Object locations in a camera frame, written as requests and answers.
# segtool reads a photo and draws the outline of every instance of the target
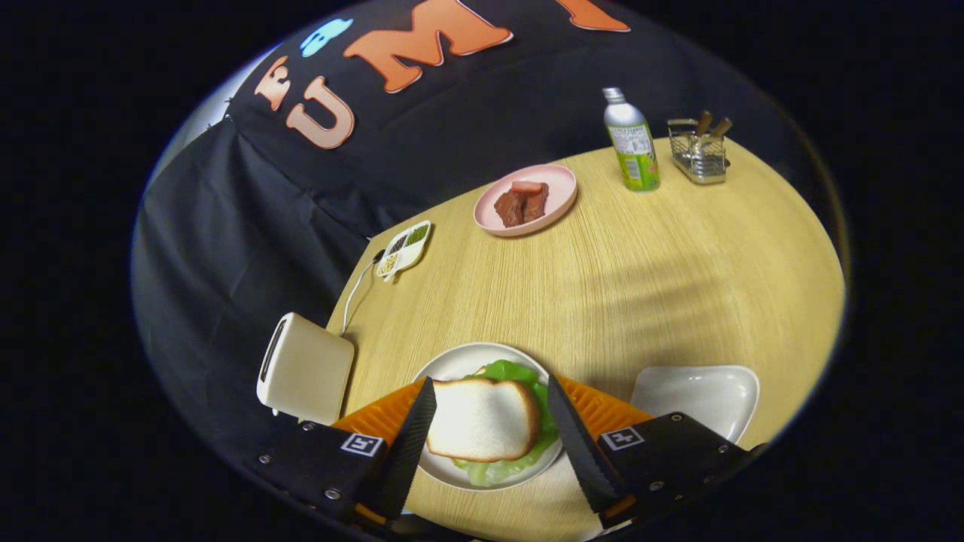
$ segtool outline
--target white bread slice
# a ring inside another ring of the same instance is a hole
[[[524,457],[539,437],[539,407],[525,385],[469,378],[435,381],[435,417],[425,439],[435,455],[492,463]]]

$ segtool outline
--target wooden table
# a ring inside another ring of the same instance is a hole
[[[773,439],[817,382],[840,327],[844,278],[834,248],[803,199],[736,142],[727,141],[727,181],[710,186],[673,165],[668,139],[656,140],[656,153],[662,185],[652,193],[623,185],[612,148],[556,161],[576,174],[576,203],[527,237],[475,225],[485,187],[374,237],[329,331],[340,332],[348,292],[375,253],[406,227],[435,225],[421,262],[394,283],[372,273],[361,281],[346,334],[358,353],[343,414],[408,384],[448,348],[492,341],[626,401],[647,366],[748,366],[761,396],[738,444]],[[456,490],[418,471],[406,507],[496,540],[585,540],[601,530],[565,454],[544,474],[493,493]]]

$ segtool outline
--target seeds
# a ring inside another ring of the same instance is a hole
[[[402,248],[402,243],[405,242],[405,237],[400,237],[395,241],[394,245],[391,245],[391,250],[388,251],[389,254],[398,252],[398,249]]]
[[[421,241],[425,237],[425,232],[428,231],[428,225],[422,226],[418,230],[409,233],[409,238],[405,241],[405,246],[414,245],[418,241]]]
[[[395,262],[398,261],[398,255],[393,254],[385,259],[385,262],[378,268],[379,273],[387,273],[391,271],[391,268],[395,266]]]

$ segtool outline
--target aluminum bottle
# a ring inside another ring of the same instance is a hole
[[[616,149],[623,182],[629,190],[651,191],[659,186],[659,166],[653,148],[653,134],[642,112],[626,102],[616,87],[602,89],[609,105],[602,122]]]

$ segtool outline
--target letter m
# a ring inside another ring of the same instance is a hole
[[[421,77],[421,68],[398,58],[431,66],[444,62],[439,34],[451,41],[449,52],[466,56],[512,39],[458,0],[426,0],[412,9],[412,30],[373,30],[345,49],[345,58],[359,56],[385,77],[385,91],[394,94]]]

